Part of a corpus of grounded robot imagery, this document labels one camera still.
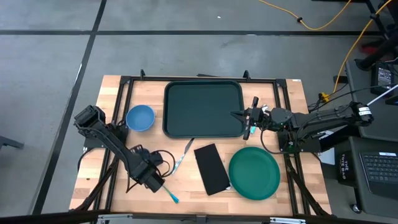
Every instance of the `wheel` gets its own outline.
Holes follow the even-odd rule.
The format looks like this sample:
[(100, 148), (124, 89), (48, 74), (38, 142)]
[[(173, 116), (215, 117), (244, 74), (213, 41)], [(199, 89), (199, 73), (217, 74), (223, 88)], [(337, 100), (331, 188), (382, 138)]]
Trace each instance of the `wheel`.
[(352, 211), (354, 211), (357, 214), (362, 213), (362, 211), (355, 204), (354, 205), (350, 205), (349, 207), (352, 209)]

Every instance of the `green plastic plate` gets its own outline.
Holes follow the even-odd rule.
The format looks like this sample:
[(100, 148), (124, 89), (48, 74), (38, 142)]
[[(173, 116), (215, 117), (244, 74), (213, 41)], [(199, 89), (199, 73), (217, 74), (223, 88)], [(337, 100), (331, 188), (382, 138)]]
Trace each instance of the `green plastic plate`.
[(228, 172), (236, 191), (252, 200), (270, 197), (280, 182), (279, 166), (275, 159), (258, 147), (245, 147), (235, 153)]

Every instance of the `laptop keyboard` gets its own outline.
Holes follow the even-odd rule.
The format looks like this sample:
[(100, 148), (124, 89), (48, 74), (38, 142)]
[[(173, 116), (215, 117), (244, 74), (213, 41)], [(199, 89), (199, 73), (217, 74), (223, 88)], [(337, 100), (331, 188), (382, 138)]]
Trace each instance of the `laptop keyboard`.
[(368, 181), (398, 184), (398, 157), (381, 156), (378, 152), (361, 153)]

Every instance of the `yellow cable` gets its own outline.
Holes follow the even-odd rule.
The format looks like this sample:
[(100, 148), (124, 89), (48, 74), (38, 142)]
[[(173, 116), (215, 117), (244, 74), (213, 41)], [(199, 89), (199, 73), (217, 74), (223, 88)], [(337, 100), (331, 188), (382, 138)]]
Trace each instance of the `yellow cable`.
[[(329, 21), (328, 23), (326, 23), (325, 25), (323, 25), (323, 26), (321, 26), (321, 27), (318, 27), (318, 28), (309, 27), (309, 26), (306, 25), (306, 23), (304, 23), (303, 20), (300, 20), (300, 23), (303, 24), (303, 26), (305, 26), (305, 27), (306, 27), (307, 29), (309, 29), (309, 30), (320, 30), (320, 29), (323, 29), (323, 28), (327, 27), (328, 25), (330, 25), (337, 17), (339, 17), (340, 14), (347, 8), (347, 6), (351, 3), (351, 1), (352, 1), (352, 0), (349, 0), (349, 1), (346, 3), (346, 5), (340, 10), (340, 12), (339, 12), (331, 21)], [(287, 13), (289, 13), (290, 15), (294, 16), (296, 19), (299, 18), (299, 16), (297, 16), (297, 15), (294, 14), (293, 12), (290, 12), (290, 11), (287, 10), (287, 9), (284, 9), (284, 8), (282, 8), (282, 7), (273, 5), (273, 4), (268, 3), (268, 2), (266, 2), (266, 1), (263, 1), (263, 0), (259, 0), (259, 2), (262, 2), (262, 3), (264, 3), (264, 4), (267, 4), (268, 6), (274, 7), (274, 8), (276, 8), (276, 9), (282, 10), (282, 11), (284, 11), (284, 12), (287, 12)]]
[[(380, 7), (379, 10), (377, 10), (376, 15), (378, 15), (386, 6), (387, 4), (389, 4), (392, 0), (388, 0), (383, 6)], [(366, 24), (365, 28), (362, 30), (361, 34), (359, 35), (359, 37), (356, 39), (355, 43), (353, 44), (353, 46), (350, 48), (350, 50), (348, 51), (346, 58), (344, 58), (343, 64), (341, 64), (340, 70), (337, 74), (337, 79), (336, 79), (336, 83), (335, 83), (335, 87), (333, 89), (333, 93), (336, 92), (336, 88), (337, 88), (337, 84), (338, 84), (338, 79), (340, 77), (340, 73), (344, 68), (344, 64), (346, 63), (350, 53), (353, 51), (355, 45), (358, 43), (358, 41), (360, 40), (360, 38), (362, 37), (363, 33), (365, 32), (365, 30), (371, 25), (371, 23), (373, 22), (373, 19), (371, 19), (368, 24)]]

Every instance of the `dark green serving tray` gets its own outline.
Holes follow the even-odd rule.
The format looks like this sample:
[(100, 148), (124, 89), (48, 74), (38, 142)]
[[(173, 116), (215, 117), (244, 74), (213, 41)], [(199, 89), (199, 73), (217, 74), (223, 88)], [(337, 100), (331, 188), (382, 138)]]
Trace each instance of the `dark green serving tray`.
[(176, 81), (164, 92), (163, 132), (170, 138), (227, 138), (243, 134), (231, 116), (244, 109), (234, 81)]

